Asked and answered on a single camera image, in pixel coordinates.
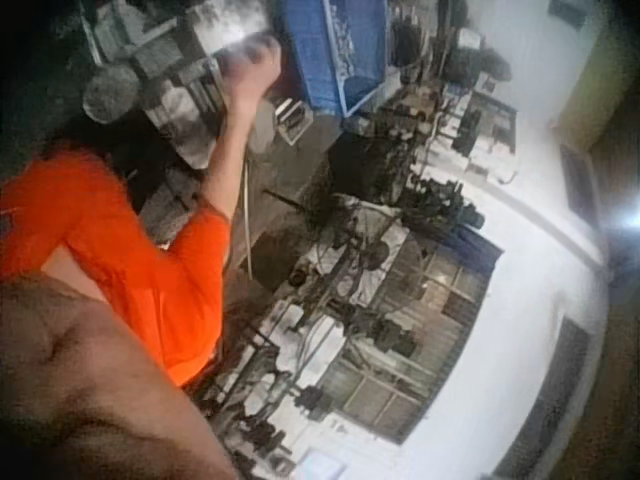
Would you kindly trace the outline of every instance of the blue plastic bin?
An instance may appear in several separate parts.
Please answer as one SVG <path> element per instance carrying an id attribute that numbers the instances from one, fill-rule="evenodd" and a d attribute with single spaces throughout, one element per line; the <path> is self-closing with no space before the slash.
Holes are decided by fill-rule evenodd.
<path id="1" fill-rule="evenodd" d="M 340 24 L 347 25 L 350 32 L 353 48 L 348 49 L 348 69 L 339 68 L 344 65 L 340 64 L 345 58 L 340 53 L 340 45 L 344 45 L 340 39 L 345 36 L 337 38 L 332 6 Z M 285 21 L 314 109 L 348 117 L 384 81 L 386 0 L 285 0 Z"/>

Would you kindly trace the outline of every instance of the person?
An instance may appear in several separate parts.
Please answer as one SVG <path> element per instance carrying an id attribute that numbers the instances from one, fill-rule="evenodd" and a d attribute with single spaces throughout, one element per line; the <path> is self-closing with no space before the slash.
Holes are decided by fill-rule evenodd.
<path id="1" fill-rule="evenodd" d="M 3 282 L 0 305 L 3 478 L 239 478 L 104 302 L 33 273 Z"/>
<path id="2" fill-rule="evenodd" d="M 41 272 L 107 303 L 178 386 L 206 364 L 221 335 L 222 270 L 244 151 L 258 104 L 280 74 L 273 38 L 243 51 L 226 68 L 226 128 L 199 208 L 168 251 L 146 237 L 124 187 L 87 150 L 35 159 L 0 198 L 0 281 Z"/>

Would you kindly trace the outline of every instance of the hand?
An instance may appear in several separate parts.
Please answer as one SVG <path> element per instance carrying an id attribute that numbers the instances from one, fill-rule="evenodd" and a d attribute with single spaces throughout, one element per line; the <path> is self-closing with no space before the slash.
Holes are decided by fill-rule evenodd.
<path id="1" fill-rule="evenodd" d="M 280 45 L 273 37 L 251 41 L 225 62 L 230 115 L 253 121 L 260 99 L 280 75 Z"/>

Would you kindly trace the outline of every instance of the orange shirt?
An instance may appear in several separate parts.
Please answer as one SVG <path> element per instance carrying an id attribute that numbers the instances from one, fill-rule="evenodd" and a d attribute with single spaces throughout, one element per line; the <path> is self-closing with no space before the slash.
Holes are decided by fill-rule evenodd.
<path id="1" fill-rule="evenodd" d="M 118 179 L 88 152 L 36 160 L 3 187 L 0 279 L 38 271 L 60 245 L 177 385 L 205 365 L 222 329 L 229 222 L 200 208 L 168 251 L 146 236 Z"/>

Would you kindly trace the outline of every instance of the yellow wall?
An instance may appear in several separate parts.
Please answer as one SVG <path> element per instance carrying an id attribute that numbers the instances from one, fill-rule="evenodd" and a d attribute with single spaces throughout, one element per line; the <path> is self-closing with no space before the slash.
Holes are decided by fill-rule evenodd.
<path id="1" fill-rule="evenodd" d="M 638 39 L 620 22 L 602 28 L 587 64 L 558 119 L 558 130 L 587 151 L 604 131 L 640 71 Z"/>

